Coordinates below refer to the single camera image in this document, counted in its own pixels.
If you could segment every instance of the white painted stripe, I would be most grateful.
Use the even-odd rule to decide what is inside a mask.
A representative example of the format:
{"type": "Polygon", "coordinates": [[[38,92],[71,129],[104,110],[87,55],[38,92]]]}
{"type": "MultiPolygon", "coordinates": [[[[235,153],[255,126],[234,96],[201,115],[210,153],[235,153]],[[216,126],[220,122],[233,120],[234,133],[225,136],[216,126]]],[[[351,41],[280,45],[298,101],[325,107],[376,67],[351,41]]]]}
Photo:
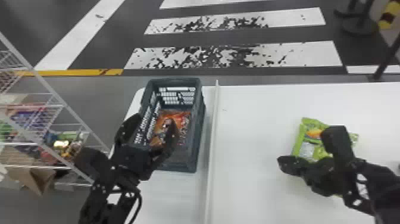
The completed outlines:
{"type": "MultiPolygon", "coordinates": [[[[378,69],[378,66],[346,66],[346,69],[349,74],[373,74],[378,69]]],[[[385,70],[385,73],[400,74],[400,66],[388,66],[385,70]]]]}
{"type": "Polygon", "coordinates": [[[200,5],[231,4],[238,2],[259,2],[259,1],[273,1],[273,0],[164,0],[164,2],[162,2],[160,6],[160,9],[194,7],[200,5]]]}
{"type": "Polygon", "coordinates": [[[136,48],[125,69],[342,66],[333,41],[136,48]]]}
{"type": "Polygon", "coordinates": [[[200,15],[152,20],[145,34],[206,32],[243,28],[323,26],[325,19],[319,7],[296,10],[200,15]]]}
{"type": "Polygon", "coordinates": [[[125,0],[100,0],[36,65],[36,70],[65,70],[125,0]]]}

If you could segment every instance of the robotic arm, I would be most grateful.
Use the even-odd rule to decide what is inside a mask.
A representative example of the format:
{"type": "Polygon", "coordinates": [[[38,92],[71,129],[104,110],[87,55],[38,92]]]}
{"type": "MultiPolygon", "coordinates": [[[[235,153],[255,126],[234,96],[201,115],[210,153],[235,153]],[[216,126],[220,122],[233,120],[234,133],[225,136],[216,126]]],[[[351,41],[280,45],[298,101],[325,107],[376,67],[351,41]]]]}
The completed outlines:
{"type": "Polygon", "coordinates": [[[124,224],[138,201],[133,223],[142,206],[138,185],[147,181],[152,172],[174,151],[179,140],[175,122],[169,124],[161,148],[133,144],[134,132],[142,118],[135,114],[127,119],[115,136],[114,153],[109,159],[91,148],[83,148],[74,163],[95,182],[80,211],[79,224],[124,224]],[[110,204],[110,194],[120,194],[117,204],[110,204]]]}
{"type": "Polygon", "coordinates": [[[356,158],[344,126],[328,127],[321,139],[333,158],[310,163],[285,155],[277,159],[280,169],[302,177],[317,194],[340,195],[347,207],[374,216],[377,224],[400,223],[400,177],[387,167],[356,158]]]}

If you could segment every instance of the white table surface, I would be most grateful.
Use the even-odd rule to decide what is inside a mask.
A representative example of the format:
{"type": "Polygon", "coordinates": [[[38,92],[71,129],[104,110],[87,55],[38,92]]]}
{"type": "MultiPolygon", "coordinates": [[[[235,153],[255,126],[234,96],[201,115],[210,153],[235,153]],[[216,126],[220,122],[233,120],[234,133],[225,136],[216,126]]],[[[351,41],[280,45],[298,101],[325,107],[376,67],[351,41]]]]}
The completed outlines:
{"type": "MultiPolygon", "coordinates": [[[[144,89],[140,89],[135,94],[125,120],[139,111],[143,91],[144,89]]],[[[206,116],[196,173],[156,170],[149,181],[141,182],[139,189],[142,191],[143,206],[135,223],[203,224],[214,88],[203,87],[203,94],[206,116]]],[[[110,195],[108,200],[111,203],[116,203],[118,197],[117,194],[110,195]]],[[[125,223],[128,223],[131,219],[135,208],[131,211],[125,223]]]]}
{"type": "Polygon", "coordinates": [[[311,192],[282,173],[302,117],[359,133],[355,155],[396,170],[400,83],[223,86],[210,149],[207,224],[373,224],[338,197],[311,192]]]}

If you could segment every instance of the snack bag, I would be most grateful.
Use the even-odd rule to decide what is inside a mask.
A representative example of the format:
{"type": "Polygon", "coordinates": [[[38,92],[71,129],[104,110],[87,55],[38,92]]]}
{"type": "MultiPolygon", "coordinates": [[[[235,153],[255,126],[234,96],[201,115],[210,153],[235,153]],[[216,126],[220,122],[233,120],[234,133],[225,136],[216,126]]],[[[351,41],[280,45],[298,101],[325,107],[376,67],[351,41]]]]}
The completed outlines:
{"type": "Polygon", "coordinates": [[[150,142],[151,146],[162,146],[162,144],[164,143],[165,133],[168,130],[168,126],[169,124],[171,124],[172,119],[175,121],[175,124],[179,130],[178,145],[185,144],[185,139],[188,133],[188,126],[190,122],[190,110],[161,110],[154,127],[153,138],[150,142]]]}
{"type": "MultiPolygon", "coordinates": [[[[325,157],[332,157],[325,151],[321,140],[321,133],[329,125],[320,122],[317,119],[303,117],[299,127],[299,134],[293,147],[292,155],[302,157],[308,161],[318,161],[325,157]]],[[[358,140],[358,134],[349,133],[352,144],[358,140]]]]}

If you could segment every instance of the plastic crate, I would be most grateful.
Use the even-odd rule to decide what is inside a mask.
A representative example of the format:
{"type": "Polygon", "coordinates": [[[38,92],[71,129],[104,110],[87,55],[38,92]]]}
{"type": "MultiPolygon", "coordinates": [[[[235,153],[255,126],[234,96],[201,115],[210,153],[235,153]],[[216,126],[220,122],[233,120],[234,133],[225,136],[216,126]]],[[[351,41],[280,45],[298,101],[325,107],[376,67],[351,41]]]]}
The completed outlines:
{"type": "Polygon", "coordinates": [[[196,172],[205,104],[197,78],[152,79],[148,82],[141,101],[142,123],[135,130],[132,143],[148,145],[154,137],[154,127],[161,110],[190,110],[186,138],[158,169],[178,172],[196,172]]]}

